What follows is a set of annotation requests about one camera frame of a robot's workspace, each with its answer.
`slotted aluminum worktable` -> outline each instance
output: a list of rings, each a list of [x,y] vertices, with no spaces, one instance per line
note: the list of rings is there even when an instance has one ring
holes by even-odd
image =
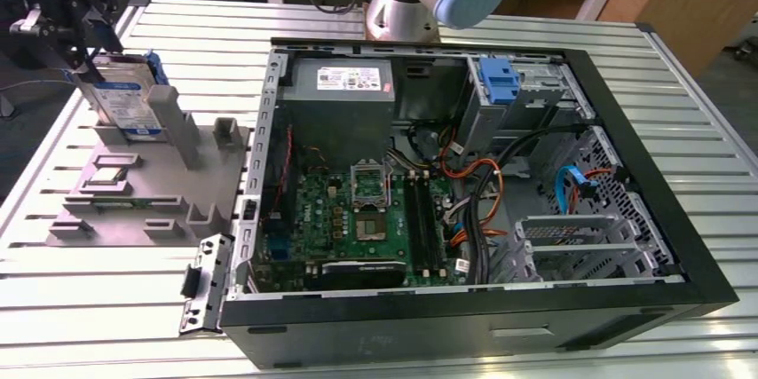
[[[118,29],[130,52],[159,52],[181,106],[198,124],[222,114],[255,126],[269,39],[363,38],[363,15],[330,16],[298,5],[153,0],[129,8]],[[605,351],[350,369],[361,368],[365,376],[436,378],[753,377],[757,161],[658,37],[630,24],[506,17],[441,31],[444,42],[589,51],[742,301]],[[95,122],[77,92],[0,209],[0,376],[253,374],[258,370],[223,336],[175,338],[179,288],[195,248],[42,246],[98,142]]]

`motherboard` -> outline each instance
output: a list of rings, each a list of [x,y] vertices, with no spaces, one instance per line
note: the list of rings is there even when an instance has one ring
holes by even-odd
[[[266,235],[261,290],[385,287],[388,280],[400,287],[460,284],[438,220],[450,203],[448,180],[362,171],[301,175],[294,229]],[[416,186],[425,187],[421,195]]]

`green motherboard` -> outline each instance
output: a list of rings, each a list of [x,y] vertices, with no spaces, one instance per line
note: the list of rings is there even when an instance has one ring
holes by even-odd
[[[265,291],[309,289],[309,275],[318,265],[333,261],[400,261],[408,264],[405,287],[460,284],[453,259],[445,258],[442,228],[437,226],[445,271],[420,273],[414,269],[412,239],[406,220],[405,177],[358,176],[355,193],[374,195],[389,190],[389,203],[381,209],[353,207],[351,175],[311,173],[301,176],[295,204],[294,231],[267,234],[270,262],[258,271]],[[429,179],[429,193],[440,201],[450,196],[449,182]]]

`floor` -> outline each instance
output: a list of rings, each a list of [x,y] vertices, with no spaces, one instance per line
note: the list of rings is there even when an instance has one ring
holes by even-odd
[[[329,1],[335,4],[349,2]],[[305,4],[307,0],[289,2]],[[45,83],[25,84],[3,91],[15,83],[41,80]],[[19,71],[0,58],[0,92],[17,105],[15,115],[10,119],[0,118],[0,202],[69,100],[73,88],[63,80],[62,73],[55,70]],[[758,67],[734,61],[732,54],[725,52],[701,77],[700,84],[748,145],[758,152],[758,121],[755,120],[758,115]]]

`blue drive bracket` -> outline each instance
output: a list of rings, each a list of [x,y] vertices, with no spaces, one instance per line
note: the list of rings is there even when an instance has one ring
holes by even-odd
[[[509,105],[517,99],[522,82],[520,73],[505,58],[480,59],[480,77],[490,92],[490,103]]]

